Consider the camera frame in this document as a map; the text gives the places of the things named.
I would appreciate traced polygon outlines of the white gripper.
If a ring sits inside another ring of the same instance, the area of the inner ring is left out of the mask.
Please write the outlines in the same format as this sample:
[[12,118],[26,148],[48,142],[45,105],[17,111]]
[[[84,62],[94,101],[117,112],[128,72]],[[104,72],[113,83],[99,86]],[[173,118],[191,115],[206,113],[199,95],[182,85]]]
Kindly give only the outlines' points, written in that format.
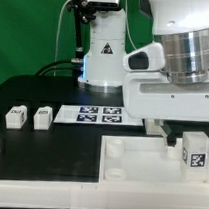
[[165,121],[169,146],[182,136],[182,126],[170,121],[209,122],[209,82],[171,84],[161,73],[133,72],[124,78],[123,101],[131,117]]

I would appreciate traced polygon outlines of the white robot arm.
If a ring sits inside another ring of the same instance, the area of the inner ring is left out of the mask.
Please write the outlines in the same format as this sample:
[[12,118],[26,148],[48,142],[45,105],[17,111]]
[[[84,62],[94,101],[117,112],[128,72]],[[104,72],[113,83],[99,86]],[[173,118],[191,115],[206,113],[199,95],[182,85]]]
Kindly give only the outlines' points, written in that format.
[[125,52],[127,15],[120,0],[84,0],[90,48],[79,83],[121,89],[124,109],[145,121],[209,122],[209,0],[139,0],[153,40]]

